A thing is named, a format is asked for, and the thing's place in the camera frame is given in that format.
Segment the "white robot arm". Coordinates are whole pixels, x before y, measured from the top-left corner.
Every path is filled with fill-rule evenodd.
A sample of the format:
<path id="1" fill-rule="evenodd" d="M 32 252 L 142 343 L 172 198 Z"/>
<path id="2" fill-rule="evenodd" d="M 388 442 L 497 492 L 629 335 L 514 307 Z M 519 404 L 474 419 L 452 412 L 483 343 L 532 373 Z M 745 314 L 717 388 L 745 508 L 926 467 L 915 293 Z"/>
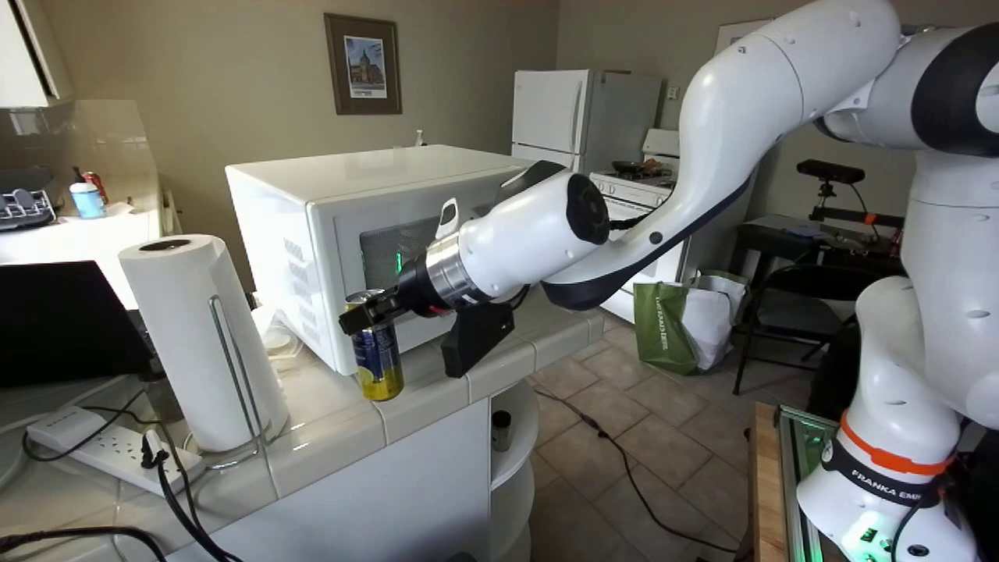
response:
<path id="1" fill-rule="evenodd" d="M 681 103 L 675 193 L 629 230 L 578 171 L 436 237 L 395 285 L 339 314 L 357 335 L 542 286 L 591 310 L 722 213 L 786 131 L 915 157 L 902 270 L 861 289 L 861 381 L 840 427 L 894 453 L 945 453 L 961 419 L 999 422 L 995 53 L 990 22 L 910 33 L 894 0 L 810 0 L 714 53 Z"/>

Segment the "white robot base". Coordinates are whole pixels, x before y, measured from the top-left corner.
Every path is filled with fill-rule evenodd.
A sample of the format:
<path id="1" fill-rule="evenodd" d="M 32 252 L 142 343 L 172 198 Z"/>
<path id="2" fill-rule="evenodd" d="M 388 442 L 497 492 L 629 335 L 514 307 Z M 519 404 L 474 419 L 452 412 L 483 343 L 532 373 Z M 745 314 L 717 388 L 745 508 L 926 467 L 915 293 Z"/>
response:
<path id="1" fill-rule="evenodd" d="M 980 562 L 943 473 L 965 422 L 999 427 L 995 311 L 993 279 L 879 278 L 859 296 L 859 388 L 795 483 L 795 506 L 847 562 Z"/>

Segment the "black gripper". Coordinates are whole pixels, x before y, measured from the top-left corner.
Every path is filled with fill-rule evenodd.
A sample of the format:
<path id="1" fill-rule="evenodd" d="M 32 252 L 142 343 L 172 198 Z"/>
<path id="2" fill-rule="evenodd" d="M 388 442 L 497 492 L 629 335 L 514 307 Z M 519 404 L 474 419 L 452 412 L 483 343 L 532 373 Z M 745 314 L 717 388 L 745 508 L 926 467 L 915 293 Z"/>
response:
<path id="1" fill-rule="evenodd" d="M 451 301 L 435 289 L 426 267 L 405 270 L 395 285 L 358 293 L 339 311 L 339 330 L 358 335 L 362 327 L 374 327 L 394 321 L 405 311 L 416 314 L 444 314 Z"/>

